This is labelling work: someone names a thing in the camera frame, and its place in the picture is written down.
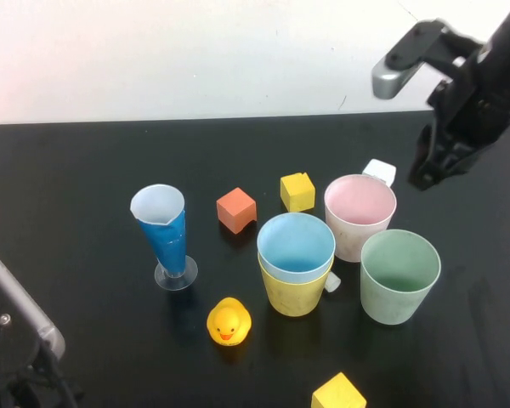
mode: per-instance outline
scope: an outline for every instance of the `screw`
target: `screw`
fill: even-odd
[[[7,313],[4,313],[0,316],[0,326],[5,327],[11,323],[11,316]]]

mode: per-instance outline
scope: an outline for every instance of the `block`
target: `block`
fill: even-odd
[[[222,196],[217,204],[219,221],[235,234],[257,221],[257,204],[240,188]]]
[[[306,211],[315,206],[315,187],[306,173],[282,177],[280,196],[289,213]]]
[[[339,372],[312,395],[312,408],[365,408],[366,399]]]

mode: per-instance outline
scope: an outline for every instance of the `green cup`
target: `green cup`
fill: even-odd
[[[384,325],[410,319],[440,276],[434,246],[402,229],[370,237],[360,261],[360,302],[372,319]]]

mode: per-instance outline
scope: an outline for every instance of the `yellow rubber duck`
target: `yellow rubber duck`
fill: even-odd
[[[215,343],[235,346],[247,337],[252,328],[252,317],[240,301],[226,297],[207,317],[207,330]]]

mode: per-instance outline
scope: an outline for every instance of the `cup rim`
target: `cup rim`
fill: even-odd
[[[327,194],[329,192],[329,189],[332,187],[333,184],[337,183],[338,181],[342,180],[342,179],[345,179],[345,178],[348,178],[348,177],[361,177],[361,178],[369,178],[369,179],[373,179],[373,180],[376,180],[380,183],[382,183],[385,187],[387,187],[387,189],[389,191],[391,191],[391,194],[393,195],[393,198],[394,198],[394,205],[393,205],[393,211],[386,217],[384,218],[382,221],[378,221],[377,223],[373,223],[373,224],[356,224],[356,223],[351,223],[349,221],[346,221],[345,219],[342,219],[340,217],[338,217],[332,210],[331,208],[327,205]],[[382,180],[376,178],[376,177],[373,177],[373,176],[369,176],[368,174],[346,174],[344,176],[341,176],[341,177],[338,177],[338,178],[335,178],[334,180],[331,181],[331,183],[329,185],[327,185],[326,189],[325,189],[325,194],[323,195],[323,202],[325,203],[325,209],[330,213],[332,214],[332,216],[334,218],[336,218],[337,220],[339,220],[340,222],[342,223],[345,223],[345,224],[348,224],[348,225],[355,225],[355,226],[359,226],[359,227],[371,227],[371,226],[374,226],[374,225],[379,225],[379,224],[383,224],[387,221],[389,221],[391,219],[391,217],[393,217],[394,215],[394,212],[397,211],[397,196],[395,195],[393,189],[391,187],[389,187],[387,184],[385,184]]]
[[[141,219],[141,218],[138,218],[136,216],[136,214],[134,214],[134,211],[133,211],[133,206],[134,206],[134,200],[136,200],[136,198],[139,196],[139,194],[145,192],[146,190],[152,190],[156,187],[165,187],[166,189],[168,190],[173,190],[174,192],[178,192],[179,195],[181,196],[181,201],[182,201],[182,207],[181,209],[179,210],[178,213],[175,213],[173,217],[170,218],[170,221],[168,221],[167,223],[152,223],[151,221],[146,221],[144,219]],[[183,195],[183,193],[181,191],[179,191],[179,189],[177,189],[176,187],[174,187],[173,185],[170,185],[170,184],[151,184],[151,185],[146,185],[144,188],[138,190],[138,192],[133,196],[133,198],[130,200],[130,212],[134,215],[134,217],[138,220],[140,220],[142,223],[144,224],[149,224],[149,225],[169,225],[174,219],[176,219],[177,217],[179,217],[179,215],[181,214],[181,212],[185,209],[185,197]]]
[[[320,222],[321,224],[323,224],[325,226],[325,228],[328,229],[329,233],[331,234],[331,238],[332,238],[332,252],[331,252],[331,256],[324,262],[321,264],[321,266],[327,264],[328,262],[331,262],[331,266],[332,266],[332,263],[334,262],[334,254],[337,250],[337,240],[334,236],[334,234],[332,233],[332,230],[329,228],[329,226],[320,218],[317,218],[315,215],[311,215],[311,214],[305,214],[304,212],[284,212],[282,214],[278,214],[278,215],[275,215],[274,217],[272,217],[271,219],[269,219],[266,223],[264,223],[263,227],[261,227],[261,230],[258,232],[258,235],[257,235],[257,254],[258,256],[261,258],[261,259],[264,259],[264,262],[272,265],[276,270],[279,270],[280,272],[283,272],[285,274],[289,274],[289,275],[296,275],[296,276],[305,276],[307,274],[311,274],[311,273],[314,273],[317,269],[321,268],[321,266],[319,266],[318,268],[313,268],[311,270],[305,270],[304,272],[294,272],[292,270],[287,270],[287,269],[282,269],[282,268],[278,268],[277,266],[274,266],[267,258],[264,257],[264,255],[261,253],[261,251],[259,250],[259,237],[261,236],[261,231],[263,230],[264,226],[266,224],[268,224],[270,221],[272,221],[273,219],[275,218],[279,218],[279,217],[286,217],[286,216],[294,216],[294,217],[297,217],[297,216],[301,216],[301,217],[311,217],[311,218],[315,218],[318,222]]]
[[[311,280],[310,282],[304,282],[304,283],[290,283],[290,282],[284,282],[283,280],[279,280],[278,278],[276,278],[275,276],[271,275],[270,272],[268,270],[266,270],[264,268],[264,265],[263,263],[261,262],[261,254],[258,253],[257,254],[257,260],[258,260],[258,266],[261,267],[261,270],[263,271],[263,273],[265,273],[266,275],[268,275],[270,278],[274,279],[275,281],[278,281],[280,283],[283,283],[284,285],[291,285],[291,286],[302,286],[302,285],[310,285],[310,284],[313,284],[314,282],[318,281],[319,279],[322,279],[324,278],[325,276],[328,275],[329,272],[331,272],[331,269],[332,269],[332,265],[334,264],[334,260],[331,261],[331,264],[329,265],[329,268],[323,273],[323,275],[321,275],[320,277],[314,279],[314,280]]]
[[[410,235],[414,235],[416,238],[421,238],[422,241],[425,241],[425,243],[428,244],[428,246],[434,251],[434,254],[436,255],[436,259],[439,261],[439,270],[438,270],[436,276],[434,277],[434,279],[433,279],[433,281],[431,283],[429,283],[428,285],[426,285],[422,289],[418,289],[416,291],[405,292],[405,291],[397,291],[395,289],[391,289],[390,287],[384,286],[384,285],[382,285],[380,282],[378,282],[376,279],[374,279],[372,277],[372,275],[368,272],[368,269],[363,264],[363,254],[365,252],[366,244],[368,243],[368,241],[370,241],[372,239],[372,237],[374,237],[376,235],[379,235],[379,234],[385,234],[385,233],[388,233],[388,232],[400,232],[401,234],[406,232],[406,233],[408,233]],[[361,268],[365,270],[366,275],[371,279],[371,281],[373,281],[374,283],[376,283],[378,286],[380,286],[382,289],[385,289],[386,291],[390,291],[390,292],[393,292],[393,293],[398,293],[398,294],[401,294],[401,295],[404,295],[404,294],[405,295],[411,295],[411,294],[416,294],[416,293],[420,293],[420,292],[424,292],[426,290],[429,290],[431,287],[434,286],[436,281],[439,279],[440,272],[442,271],[442,261],[440,260],[439,252],[436,250],[434,245],[431,244],[427,238],[424,238],[421,235],[416,234],[415,232],[411,232],[411,231],[409,231],[407,229],[386,229],[384,231],[377,232],[376,234],[371,236],[368,240],[366,240],[365,245],[363,245],[363,247],[362,247],[362,249],[360,251],[360,263],[361,263]]]

